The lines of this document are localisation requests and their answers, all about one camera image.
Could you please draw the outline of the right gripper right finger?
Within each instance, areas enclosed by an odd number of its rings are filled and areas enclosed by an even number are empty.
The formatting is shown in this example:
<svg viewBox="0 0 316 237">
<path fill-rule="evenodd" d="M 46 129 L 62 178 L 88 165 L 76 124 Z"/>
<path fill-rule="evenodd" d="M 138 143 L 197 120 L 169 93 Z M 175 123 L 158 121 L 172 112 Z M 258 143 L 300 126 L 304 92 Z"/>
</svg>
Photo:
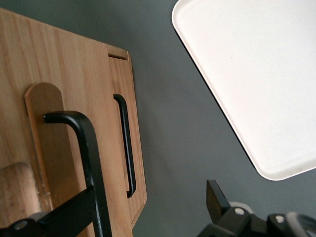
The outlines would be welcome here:
<svg viewBox="0 0 316 237">
<path fill-rule="evenodd" d="M 211 218 L 200 237 L 241 237 L 250 230 L 251 214 L 239 206 L 231 206 L 215 180 L 206 184 L 206 206 Z"/>
</svg>

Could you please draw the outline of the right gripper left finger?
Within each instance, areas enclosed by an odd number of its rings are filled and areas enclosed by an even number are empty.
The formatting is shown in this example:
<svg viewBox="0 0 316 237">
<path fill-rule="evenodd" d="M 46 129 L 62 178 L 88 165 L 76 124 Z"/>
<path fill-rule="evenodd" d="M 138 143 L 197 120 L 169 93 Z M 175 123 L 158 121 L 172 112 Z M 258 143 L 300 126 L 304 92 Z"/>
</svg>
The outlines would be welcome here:
<svg viewBox="0 0 316 237">
<path fill-rule="evenodd" d="M 86 189 L 38 220 L 49 237 L 76 237 L 95 216 L 95 192 Z"/>
</svg>

